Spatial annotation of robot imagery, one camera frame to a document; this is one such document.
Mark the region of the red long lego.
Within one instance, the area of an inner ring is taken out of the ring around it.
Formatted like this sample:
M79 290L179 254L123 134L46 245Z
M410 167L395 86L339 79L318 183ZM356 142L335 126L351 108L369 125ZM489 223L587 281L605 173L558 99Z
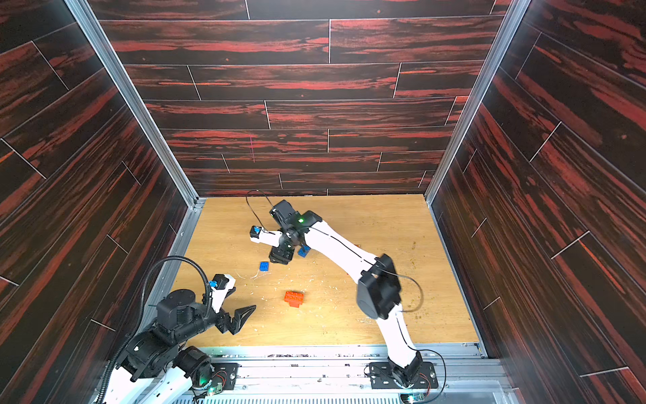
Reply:
M286 291L284 295L284 302L289 304L292 301L301 302L303 304L304 294L300 292L295 292L295 291Z

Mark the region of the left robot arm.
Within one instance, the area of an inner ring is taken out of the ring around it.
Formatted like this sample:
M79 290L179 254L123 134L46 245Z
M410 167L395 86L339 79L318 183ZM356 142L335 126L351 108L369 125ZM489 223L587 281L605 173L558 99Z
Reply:
M233 315L198 303L195 293L180 289L156 305L156 318L130 338L106 370L97 403L170 403L192 391L197 400L225 390L226 370L217 370L210 355L185 343L210 328L239 333L257 310Z

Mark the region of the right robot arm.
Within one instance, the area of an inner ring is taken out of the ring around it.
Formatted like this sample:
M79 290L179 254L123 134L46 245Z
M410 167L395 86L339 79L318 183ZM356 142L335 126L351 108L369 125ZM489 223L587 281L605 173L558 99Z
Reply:
M296 247L323 254L343 269L357 285L356 302L376 321L388 353L390 377L401 387L411 387L422 368L422 354L407 330L400 293L400 278L392 258L376 256L349 242L315 212L301 214L286 200L270 210L279 228L250 230L250 239L271 247L269 260L289 264Z

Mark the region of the blue long lego far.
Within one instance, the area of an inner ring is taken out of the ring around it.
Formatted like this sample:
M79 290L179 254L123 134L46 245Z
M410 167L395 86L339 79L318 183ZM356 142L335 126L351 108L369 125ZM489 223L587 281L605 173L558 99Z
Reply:
M306 258L310 250L311 250L311 249L310 249L308 246L306 246L306 245L302 245L302 246L300 247L300 249L299 249L298 254L299 254L299 256L301 256L301 257L303 257L303 258Z

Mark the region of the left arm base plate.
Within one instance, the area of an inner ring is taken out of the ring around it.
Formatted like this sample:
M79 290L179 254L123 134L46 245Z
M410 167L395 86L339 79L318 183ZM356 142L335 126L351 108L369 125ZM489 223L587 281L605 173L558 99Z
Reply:
M235 388L238 377L238 363L215 363L198 370L194 389L209 395L220 394Z

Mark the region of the aluminium front rail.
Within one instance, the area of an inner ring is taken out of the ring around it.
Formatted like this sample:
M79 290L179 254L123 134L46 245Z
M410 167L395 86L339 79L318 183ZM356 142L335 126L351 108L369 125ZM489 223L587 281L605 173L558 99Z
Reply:
M364 368L388 361L383 345L208 347L212 364L238 363L231 391L170 403L520 403L499 360L475 343L419 346L437 373L437 389L372 389Z

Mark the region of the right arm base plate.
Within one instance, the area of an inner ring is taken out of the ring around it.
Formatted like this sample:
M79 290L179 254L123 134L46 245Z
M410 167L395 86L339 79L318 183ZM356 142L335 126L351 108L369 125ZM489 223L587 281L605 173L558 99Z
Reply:
M371 362L364 368L372 389L437 389L439 383L433 363L421 362L411 369L392 361Z

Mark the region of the left aluminium corner post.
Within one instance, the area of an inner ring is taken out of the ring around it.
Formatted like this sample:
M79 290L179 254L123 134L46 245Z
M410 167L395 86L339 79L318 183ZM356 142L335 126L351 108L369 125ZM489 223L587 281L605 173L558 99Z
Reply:
M87 1L66 0L65 5L72 17L86 36L97 57L103 64L107 74L119 90L124 102L130 109L146 139L159 157L163 167L176 185L185 203L191 209L197 209L204 204L195 187L190 183L186 173L173 155L163 134L155 123L142 97L136 90L126 69L111 45L101 23Z

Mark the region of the aluminium corner post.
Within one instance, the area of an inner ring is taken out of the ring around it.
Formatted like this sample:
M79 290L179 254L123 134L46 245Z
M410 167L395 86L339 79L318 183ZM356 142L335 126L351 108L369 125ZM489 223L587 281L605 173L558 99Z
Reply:
M492 43L492 47L487 54L486 59L484 60L484 64L464 105L464 109L459 116L459 120L454 128L454 133L447 145L442 161L438 165L432 182L424 194L430 212L433 212L432 203L437 197L437 193L442 186L442 182L447 176L449 169L458 154L459 148L464 142L464 138L467 135L469 127L471 126L479 106L492 83L494 75L496 75L501 62L511 45L514 35L516 35L516 32L523 21L523 17L527 12L530 3L530 0L512 1L502 20L501 27Z
M155 123L142 97L136 90L126 69L111 45L101 23L87 1L66 0L65 5L72 17L86 36L97 57L103 64L107 74L119 90L124 102L130 109L146 139L159 157L163 167L176 185L185 203L191 209L197 209L204 204L195 187L190 183L186 173L173 155L163 134Z

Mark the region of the right aluminium corner post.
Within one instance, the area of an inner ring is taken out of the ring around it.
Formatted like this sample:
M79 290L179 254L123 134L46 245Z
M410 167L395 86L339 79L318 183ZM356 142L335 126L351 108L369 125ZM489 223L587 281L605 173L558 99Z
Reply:
M502 20L501 27L492 43L492 47L487 54L486 59L484 60L484 64L464 105L464 109L459 116L459 120L454 128L454 133L447 145L442 161L438 165L432 182L424 194L430 212L433 212L432 203L437 197L437 193L442 186L442 182L447 176L449 169L458 154L459 148L464 142L464 138L467 135L469 127L471 126L479 106L492 83L494 75L496 75L501 62L511 45L514 35L516 35L516 32L523 21L523 17L527 12L530 3L530 0L512 1Z

